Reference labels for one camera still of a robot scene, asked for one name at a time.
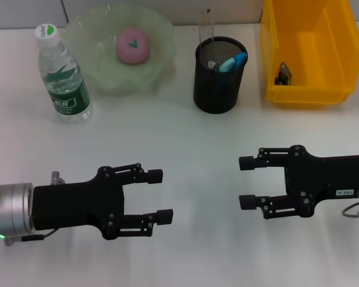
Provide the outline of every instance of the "bottle label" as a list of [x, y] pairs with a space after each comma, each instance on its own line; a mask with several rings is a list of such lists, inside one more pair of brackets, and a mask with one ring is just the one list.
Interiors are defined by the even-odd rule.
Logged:
[[89, 106], [89, 95], [84, 80], [74, 91], [67, 94], [55, 94], [48, 91], [54, 108], [63, 115], [76, 115]]

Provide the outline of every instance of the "black mesh pencil holder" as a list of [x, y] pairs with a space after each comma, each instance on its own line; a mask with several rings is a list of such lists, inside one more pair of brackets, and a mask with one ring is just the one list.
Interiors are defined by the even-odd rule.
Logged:
[[247, 53], [245, 46], [228, 37], [214, 37], [214, 43], [210, 38], [198, 45], [193, 93], [198, 108], [210, 114], [222, 114], [234, 108], [247, 61], [230, 72], [218, 72], [216, 68], [210, 68], [209, 61], [213, 59], [220, 66], [242, 52]]

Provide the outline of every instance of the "pink ball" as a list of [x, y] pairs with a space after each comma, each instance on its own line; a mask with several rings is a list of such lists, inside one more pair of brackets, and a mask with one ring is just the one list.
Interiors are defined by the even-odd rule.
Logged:
[[149, 39], [142, 30], [128, 28], [117, 37], [115, 52], [124, 63], [143, 63], [149, 58]]

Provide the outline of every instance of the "table surface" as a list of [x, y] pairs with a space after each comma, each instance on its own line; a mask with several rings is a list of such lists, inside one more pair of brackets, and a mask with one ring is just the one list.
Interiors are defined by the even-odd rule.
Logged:
[[354, 200], [320, 203], [310, 219], [264, 220], [238, 195], [285, 193], [282, 169], [241, 172], [260, 147], [302, 144], [317, 156], [359, 154], [359, 82], [339, 106], [279, 109], [263, 101], [259, 25], [223, 25], [216, 35], [249, 54], [239, 102], [222, 115], [193, 103], [197, 26], [175, 28], [175, 69], [155, 91], [93, 95], [92, 118], [59, 121], [39, 77], [32, 30], [0, 30], [0, 184], [47, 185], [94, 177], [100, 166], [142, 163], [163, 183], [125, 188], [126, 213], [173, 209], [150, 238], [106, 241], [93, 227], [60, 230], [43, 242], [0, 242], [0, 286], [359, 286]]

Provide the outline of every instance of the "label sticker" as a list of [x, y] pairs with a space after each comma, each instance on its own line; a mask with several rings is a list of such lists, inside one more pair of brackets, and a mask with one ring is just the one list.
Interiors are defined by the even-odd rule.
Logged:
[[353, 196], [354, 190], [337, 190], [336, 196]]

